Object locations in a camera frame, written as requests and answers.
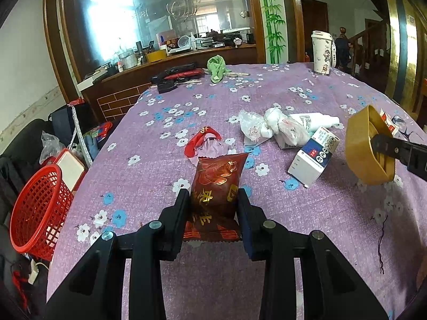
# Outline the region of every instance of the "white box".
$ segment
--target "white box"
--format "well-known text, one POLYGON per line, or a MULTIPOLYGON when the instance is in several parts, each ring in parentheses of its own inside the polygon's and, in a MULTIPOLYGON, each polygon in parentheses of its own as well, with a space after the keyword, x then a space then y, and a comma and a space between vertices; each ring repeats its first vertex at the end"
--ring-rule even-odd
POLYGON ((339 138, 324 127, 319 127, 298 151, 288 173, 308 188, 319 178, 338 147, 339 138))

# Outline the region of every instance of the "black clamp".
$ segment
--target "black clamp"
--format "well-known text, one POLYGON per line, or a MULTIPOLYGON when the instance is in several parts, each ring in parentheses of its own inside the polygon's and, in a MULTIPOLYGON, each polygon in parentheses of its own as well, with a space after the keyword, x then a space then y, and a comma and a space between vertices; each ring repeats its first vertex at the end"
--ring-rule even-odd
MULTIPOLYGON (((46 305, 44 319, 121 319, 125 260, 132 259, 129 320, 165 320, 160 261, 181 250, 190 196, 137 232, 104 232, 66 276, 46 305)), ((265 260, 261 320, 296 319, 294 258, 301 261, 306 320, 387 320, 387 314, 350 263, 322 231, 290 232, 238 193, 243 244, 253 261, 265 260)))

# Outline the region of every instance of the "power strip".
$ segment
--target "power strip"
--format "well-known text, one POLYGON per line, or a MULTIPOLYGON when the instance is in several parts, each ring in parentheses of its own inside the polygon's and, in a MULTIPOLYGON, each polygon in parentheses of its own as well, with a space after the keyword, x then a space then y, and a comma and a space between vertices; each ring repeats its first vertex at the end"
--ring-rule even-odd
POLYGON ((34 284, 35 279, 37 278, 38 275, 38 267, 35 264, 34 259, 31 260, 31 273, 28 276, 28 283, 30 283, 31 285, 34 284))

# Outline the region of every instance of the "brown tape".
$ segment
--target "brown tape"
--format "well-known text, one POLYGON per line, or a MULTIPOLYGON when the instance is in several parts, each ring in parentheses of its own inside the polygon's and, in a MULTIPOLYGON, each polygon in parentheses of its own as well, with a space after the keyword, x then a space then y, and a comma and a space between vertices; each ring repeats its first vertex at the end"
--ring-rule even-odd
POLYGON ((396 160, 374 153, 371 139, 377 135, 392 137, 379 113, 367 106, 349 118, 345 135, 345 158, 349 168, 369 185, 378 185, 394 179, 396 160))

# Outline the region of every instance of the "floral tablecloth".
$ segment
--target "floral tablecloth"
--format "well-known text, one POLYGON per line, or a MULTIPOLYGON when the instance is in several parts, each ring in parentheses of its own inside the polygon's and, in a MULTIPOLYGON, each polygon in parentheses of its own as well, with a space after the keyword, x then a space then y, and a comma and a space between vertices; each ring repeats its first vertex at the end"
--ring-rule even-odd
MULTIPOLYGON (((425 139, 417 124, 386 96, 338 70, 313 74, 313 64, 237 65, 249 76, 212 84, 182 85, 159 95, 146 91, 129 110, 85 176, 61 231, 49 271, 48 297, 100 234, 121 235, 157 219, 190 188, 195 167, 184 156, 187 141, 205 125, 229 144, 229 153, 250 152, 240 180, 252 204, 289 230, 324 231, 363 277, 389 313, 397 317, 415 294, 416 274, 427 244, 425 182, 396 162, 393 182, 366 186, 345 162, 347 119, 367 104, 398 114, 425 139), (321 112, 339 116, 331 131, 341 138, 328 166, 308 189, 287 170, 298 149, 279 149, 270 139, 244 148, 241 109, 263 114, 321 112), (384 224, 381 273, 378 239, 384 224)), ((127 319, 127 264, 122 317, 127 319)), ((257 319, 264 263, 250 262, 242 242, 184 243, 174 262, 162 262, 168 319, 257 319)), ((297 306, 303 311, 301 272, 297 306)))

